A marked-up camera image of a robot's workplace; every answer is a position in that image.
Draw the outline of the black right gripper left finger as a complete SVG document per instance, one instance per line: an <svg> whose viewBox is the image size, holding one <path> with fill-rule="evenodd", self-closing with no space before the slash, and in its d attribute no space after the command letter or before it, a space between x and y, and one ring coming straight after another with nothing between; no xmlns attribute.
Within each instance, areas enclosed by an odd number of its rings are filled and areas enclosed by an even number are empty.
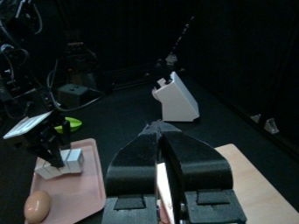
<svg viewBox="0 0 299 224"><path fill-rule="evenodd" d="M154 164L158 130L146 124L106 168L106 203L101 224L157 224Z"/></svg>

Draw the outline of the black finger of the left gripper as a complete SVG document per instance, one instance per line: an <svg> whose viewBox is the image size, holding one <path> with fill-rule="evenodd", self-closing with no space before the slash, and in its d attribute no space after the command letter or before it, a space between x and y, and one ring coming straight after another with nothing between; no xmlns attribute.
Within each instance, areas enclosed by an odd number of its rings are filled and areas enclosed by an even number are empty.
<svg viewBox="0 0 299 224"><path fill-rule="evenodd" d="M61 124L61 148L64 150L70 148L70 122L64 120Z"/></svg>
<svg viewBox="0 0 299 224"><path fill-rule="evenodd" d="M61 149L56 143L49 143L48 145L37 145L36 154L38 158L44 159L50 164L50 166L56 168L61 168L64 166L61 160Z"/></svg>

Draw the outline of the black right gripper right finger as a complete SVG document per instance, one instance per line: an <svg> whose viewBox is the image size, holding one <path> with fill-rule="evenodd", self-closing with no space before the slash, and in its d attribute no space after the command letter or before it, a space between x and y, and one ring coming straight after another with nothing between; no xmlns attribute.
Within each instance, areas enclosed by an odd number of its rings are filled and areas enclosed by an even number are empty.
<svg viewBox="0 0 299 224"><path fill-rule="evenodd" d="M245 224L228 160L201 140L157 123L174 224Z"/></svg>

